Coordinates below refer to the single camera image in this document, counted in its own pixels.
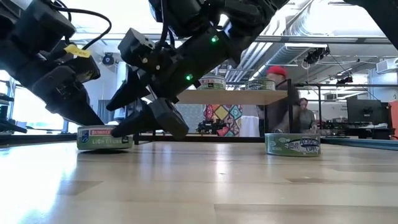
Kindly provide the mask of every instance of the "shelf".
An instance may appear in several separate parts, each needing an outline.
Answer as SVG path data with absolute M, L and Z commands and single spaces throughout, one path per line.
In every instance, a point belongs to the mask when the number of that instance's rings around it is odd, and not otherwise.
M 271 90 L 185 90 L 180 104 L 268 105 L 287 97 L 287 91 Z

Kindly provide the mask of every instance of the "person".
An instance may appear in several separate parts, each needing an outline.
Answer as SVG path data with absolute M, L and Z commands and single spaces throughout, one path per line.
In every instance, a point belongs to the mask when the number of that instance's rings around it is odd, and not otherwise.
M 275 85 L 282 83 L 287 78 L 286 70 L 280 66 L 272 66 L 266 72 L 267 78 L 275 82 Z M 276 90 L 287 90 L 287 82 L 282 83 L 276 87 Z M 289 130 L 289 99 L 286 97 L 279 101 L 273 102 L 267 105 L 267 127 L 264 127 L 264 106 L 258 106 L 259 113 L 259 129 L 260 135 L 263 136 L 264 132 L 274 132 L 282 131 L 283 133 L 300 133 L 300 102 L 299 102 L 299 92 L 293 86 L 292 91 L 293 101 L 293 130 Z
M 300 99 L 300 127 L 301 132 L 304 133 L 308 130 L 317 130 L 317 122 L 315 121 L 315 115 L 312 110 L 307 109 L 308 100 L 306 98 Z

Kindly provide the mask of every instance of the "tuna can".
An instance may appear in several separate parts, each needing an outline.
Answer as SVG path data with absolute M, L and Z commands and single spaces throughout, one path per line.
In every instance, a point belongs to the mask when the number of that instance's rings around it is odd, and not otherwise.
M 268 78 L 255 78 L 246 82 L 246 90 L 275 90 L 275 82 Z
M 217 75 L 205 75 L 199 79 L 200 86 L 198 90 L 225 90 L 226 80 L 224 77 Z
M 77 148 L 92 149 L 129 149 L 132 147 L 132 136 L 114 138 L 112 125 L 82 126 L 77 129 Z
M 318 157 L 320 134 L 266 134 L 266 152 L 276 156 Z

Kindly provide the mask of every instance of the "monitor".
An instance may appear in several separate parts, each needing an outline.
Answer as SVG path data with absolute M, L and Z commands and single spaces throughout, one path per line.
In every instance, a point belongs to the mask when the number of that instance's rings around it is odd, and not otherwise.
M 347 99 L 349 123 L 388 123 L 386 108 L 380 100 Z

